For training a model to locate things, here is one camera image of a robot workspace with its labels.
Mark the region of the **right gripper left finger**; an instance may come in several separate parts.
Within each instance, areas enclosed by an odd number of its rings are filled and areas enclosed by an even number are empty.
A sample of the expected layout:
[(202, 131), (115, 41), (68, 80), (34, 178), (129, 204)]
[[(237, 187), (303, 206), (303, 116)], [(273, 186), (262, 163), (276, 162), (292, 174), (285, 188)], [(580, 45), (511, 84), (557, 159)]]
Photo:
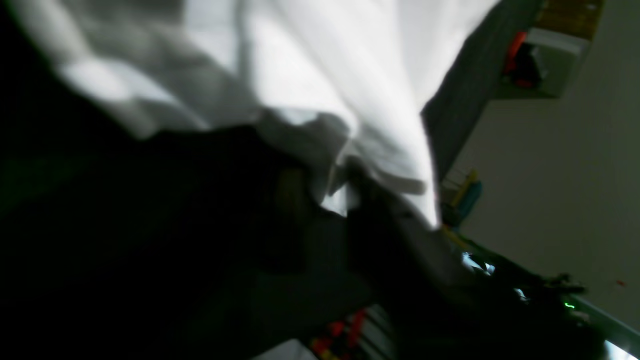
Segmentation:
[(247, 126), (150, 144), (198, 176), (151, 255), (152, 360), (249, 360), (345, 314), (346, 221), (299, 161)]

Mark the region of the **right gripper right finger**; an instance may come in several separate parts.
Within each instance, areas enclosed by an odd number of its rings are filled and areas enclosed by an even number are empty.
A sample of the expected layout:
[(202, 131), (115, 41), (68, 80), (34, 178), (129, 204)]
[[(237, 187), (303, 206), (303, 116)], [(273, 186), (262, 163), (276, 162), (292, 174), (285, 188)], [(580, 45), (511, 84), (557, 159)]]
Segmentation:
[(347, 218), (355, 262), (390, 317), (400, 360), (543, 360), (518, 292), (464, 264), (441, 230), (375, 182), (359, 161), (346, 165), (359, 205)]

